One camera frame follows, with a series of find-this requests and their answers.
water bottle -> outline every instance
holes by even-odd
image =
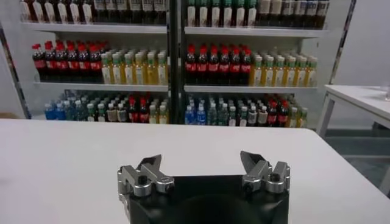
[[[54,108],[50,103],[44,105],[44,115],[46,116],[46,120],[56,119]]]

table leg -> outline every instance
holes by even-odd
[[[382,183],[379,186],[379,190],[382,191],[386,196],[390,193],[390,167],[383,177]]]
[[[324,107],[322,108],[321,116],[319,117],[319,122],[317,125],[317,134],[324,138],[325,133],[327,132],[330,116],[332,115],[333,107],[335,101],[332,100],[327,94],[325,97]]]

blue bottle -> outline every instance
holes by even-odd
[[[44,115],[46,116],[46,120],[55,120],[55,110],[53,109],[53,106],[50,103],[46,103],[44,105]]]
[[[65,121],[65,111],[60,103],[57,104],[57,109],[55,109],[55,116],[59,121]]]

juice bottle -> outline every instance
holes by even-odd
[[[272,86],[282,86],[284,68],[285,68],[285,58],[282,56],[277,57],[276,67],[274,71],[274,77],[272,79]]]
[[[303,81],[305,80],[306,75],[306,61],[307,58],[303,56],[298,58],[298,66],[295,70],[293,86],[303,87]]]
[[[306,68],[305,75],[305,83],[303,84],[305,87],[314,87],[317,85],[317,58],[309,57],[308,66]]]

shelf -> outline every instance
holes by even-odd
[[[225,27],[185,27],[186,34],[196,35],[239,35],[256,37],[323,37],[327,30],[270,29],[270,28],[225,28]]]
[[[168,92],[168,86],[157,85],[110,85],[110,84],[84,84],[84,83],[54,83],[34,82],[42,89],[75,89],[94,91],[129,91],[129,92]]]
[[[316,87],[256,87],[256,86],[192,86],[185,85],[188,93],[313,93]]]
[[[45,32],[84,32],[84,33],[161,33],[166,34],[166,26],[132,26],[132,25],[87,25],[87,24],[52,24],[22,23],[30,30]]]

